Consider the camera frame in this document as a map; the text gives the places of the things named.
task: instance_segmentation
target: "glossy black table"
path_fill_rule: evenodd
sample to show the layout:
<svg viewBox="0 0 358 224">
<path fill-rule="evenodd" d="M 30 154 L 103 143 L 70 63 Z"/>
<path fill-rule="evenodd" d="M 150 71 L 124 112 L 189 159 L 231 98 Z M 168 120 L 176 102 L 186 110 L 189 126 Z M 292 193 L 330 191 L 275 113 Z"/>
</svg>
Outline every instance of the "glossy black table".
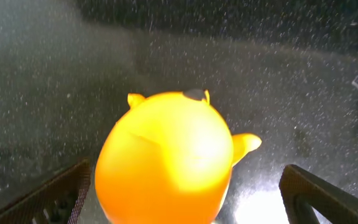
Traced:
<svg viewBox="0 0 358 224">
<path fill-rule="evenodd" d="M 286 164 L 358 197 L 358 4 L 114 2 L 0 1 L 0 192 L 95 162 L 129 92 L 207 88 L 233 133 L 263 140 L 221 223 L 287 223 Z M 80 223 L 105 220 L 92 185 Z"/>
</svg>

